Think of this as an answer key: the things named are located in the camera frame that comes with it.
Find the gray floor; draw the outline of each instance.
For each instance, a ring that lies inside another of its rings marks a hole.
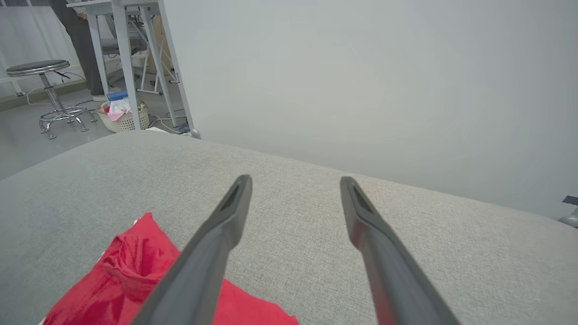
[[[147,76],[147,80],[153,78],[154,76]],[[150,84],[145,84],[148,85],[147,89],[152,88]],[[173,109],[182,109],[183,103],[179,94],[179,86],[177,84],[169,84],[168,87]],[[147,104],[149,114],[165,117],[168,113],[163,96],[146,93],[136,93],[136,96]],[[61,96],[61,101],[70,105],[88,101],[89,99],[92,99],[92,96],[88,90]],[[36,104],[40,103],[47,104],[49,102],[43,101]],[[100,104],[101,102],[88,102],[82,104],[82,106],[95,109],[100,107]],[[49,140],[46,134],[40,133],[38,117],[50,111],[51,107],[51,105],[25,105],[0,112],[0,180],[74,147],[113,134],[102,124],[97,115],[95,116],[98,121],[94,123],[90,122],[90,117],[81,116],[82,121],[89,129],[88,131],[80,132],[80,126],[77,123],[68,124],[62,121],[53,124],[54,135],[57,137]],[[178,116],[185,115],[182,110],[176,113]],[[170,120],[163,122],[169,127],[172,126]],[[178,124],[184,122],[184,118],[177,119]],[[154,126],[166,129],[159,121]]]

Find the gray sofa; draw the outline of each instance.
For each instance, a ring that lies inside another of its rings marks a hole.
[[[88,143],[0,182],[1,324],[37,324],[112,238],[152,211],[181,249],[253,177],[225,276],[302,324],[374,323],[342,171],[151,131]],[[554,220],[352,175],[463,324],[576,324],[578,232]]]

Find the table leg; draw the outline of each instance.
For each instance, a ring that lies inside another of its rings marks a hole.
[[[173,67],[175,67],[176,79],[179,81],[179,83],[178,83],[179,91],[180,91],[181,99],[183,100],[184,111],[185,111],[185,114],[187,115],[188,126],[191,129],[191,136],[193,138],[200,139],[201,134],[199,133],[199,131],[197,131],[195,129],[193,122],[192,122],[191,108],[188,105],[187,94],[186,94],[185,89],[184,89],[184,80],[183,80],[183,77],[180,73],[179,60],[177,59],[177,54],[175,51],[175,45],[173,44],[173,39],[171,37],[171,27],[168,23],[169,20],[166,16],[165,2],[159,1],[158,2],[158,8],[161,12],[161,19],[164,21],[166,41],[169,45],[169,54],[171,55],[171,61],[173,62]]]
[[[136,104],[135,77],[132,73],[131,48],[128,38],[127,11],[120,3],[120,0],[112,0],[110,4],[112,5],[120,61],[123,65],[124,82],[127,85],[128,102],[131,104],[132,121],[135,124],[135,130],[140,130],[138,106]]]
[[[98,29],[98,19],[93,14],[87,14],[86,19],[88,20],[88,27],[90,28],[94,55],[97,57],[98,74],[101,76],[102,89],[104,89],[105,96],[107,96],[109,88],[108,80],[106,80],[106,65],[104,54],[102,54],[101,32]]]
[[[173,127],[179,126],[175,119],[175,111],[173,111],[173,106],[171,105],[171,96],[169,95],[169,89],[166,86],[165,70],[162,67],[161,56],[158,54],[157,40],[154,37],[153,26],[150,24],[150,13],[147,8],[140,7],[140,15],[144,22],[144,31],[146,31],[146,37],[149,40],[149,48],[153,57],[154,65],[157,67],[157,76],[161,82],[162,92],[165,96],[166,106],[169,109],[169,115],[171,116],[171,122]]]

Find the red towel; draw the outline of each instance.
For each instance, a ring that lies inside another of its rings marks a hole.
[[[46,316],[45,325],[130,324],[179,251],[149,212],[114,238],[92,270]],[[298,324],[281,307],[223,280],[213,324]]]

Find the person's leg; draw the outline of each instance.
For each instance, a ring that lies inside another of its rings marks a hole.
[[[72,45],[74,45],[82,71],[84,71],[90,94],[103,96],[105,92],[98,73],[97,58],[92,47],[88,21],[80,18],[74,9],[68,8],[66,0],[50,0],[50,6],[71,37]]]

